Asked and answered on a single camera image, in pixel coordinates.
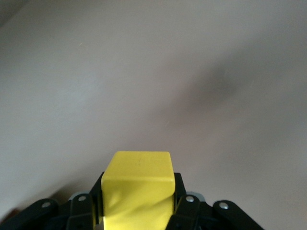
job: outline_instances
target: yellow block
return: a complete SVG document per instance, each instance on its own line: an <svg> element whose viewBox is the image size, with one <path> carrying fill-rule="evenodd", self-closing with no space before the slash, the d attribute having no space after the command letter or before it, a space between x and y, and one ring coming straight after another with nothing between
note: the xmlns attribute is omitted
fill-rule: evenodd
<svg viewBox="0 0 307 230"><path fill-rule="evenodd" d="M165 230L175 192L168 152L117 152L101 187L105 230Z"/></svg>

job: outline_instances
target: yellow block front face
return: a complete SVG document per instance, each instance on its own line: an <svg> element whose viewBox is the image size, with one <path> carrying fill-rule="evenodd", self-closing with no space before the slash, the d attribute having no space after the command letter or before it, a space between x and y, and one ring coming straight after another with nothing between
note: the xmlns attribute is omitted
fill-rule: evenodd
<svg viewBox="0 0 307 230"><path fill-rule="evenodd" d="M105 230L165 230L175 192L168 152L117 152L101 187Z"/></svg>

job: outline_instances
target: yellow object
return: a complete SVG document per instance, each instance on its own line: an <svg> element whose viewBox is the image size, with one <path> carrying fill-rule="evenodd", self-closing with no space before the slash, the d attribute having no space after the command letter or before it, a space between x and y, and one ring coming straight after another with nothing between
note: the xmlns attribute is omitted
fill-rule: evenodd
<svg viewBox="0 0 307 230"><path fill-rule="evenodd" d="M175 192L168 152L117 152L101 187L105 230L165 230Z"/></svg>

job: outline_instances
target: screw head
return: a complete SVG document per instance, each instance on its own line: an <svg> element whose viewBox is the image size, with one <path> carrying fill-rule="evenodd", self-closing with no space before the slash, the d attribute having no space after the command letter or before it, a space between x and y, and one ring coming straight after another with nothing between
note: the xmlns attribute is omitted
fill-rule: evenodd
<svg viewBox="0 0 307 230"><path fill-rule="evenodd" d="M79 201L84 201L86 200L86 196L82 195L81 197L78 198Z"/></svg>
<svg viewBox="0 0 307 230"><path fill-rule="evenodd" d="M228 204L226 204L225 202L219 203L219 206L220 206L220 208L222 208L222 209L229 209Z"/></svg>
<svg viewBox="0 0 307 230"><path fill-rule="evenodd" d="M42 207L49 207L50 205L51 205L51 203L47 201L47 202L42 204Z"/></svg>
<svg viewBox="0 0 307 230"><path fill-rule="evenodd" d="M194 202L194 197L192 197L191 195L189 195L189 196L186 197L186 201L192 203L192 202Z"/></svg>

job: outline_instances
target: gray background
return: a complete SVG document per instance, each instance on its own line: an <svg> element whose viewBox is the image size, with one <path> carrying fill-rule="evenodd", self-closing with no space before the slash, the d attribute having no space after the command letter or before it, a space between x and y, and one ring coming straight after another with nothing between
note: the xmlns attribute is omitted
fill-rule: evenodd
<svg viewBox="0 0 307 230"><path fill-rule="evenodd" d="M118 150L166 150L210 205L307 229L306 1L0 8L0 217L90 189Z"/></svg>

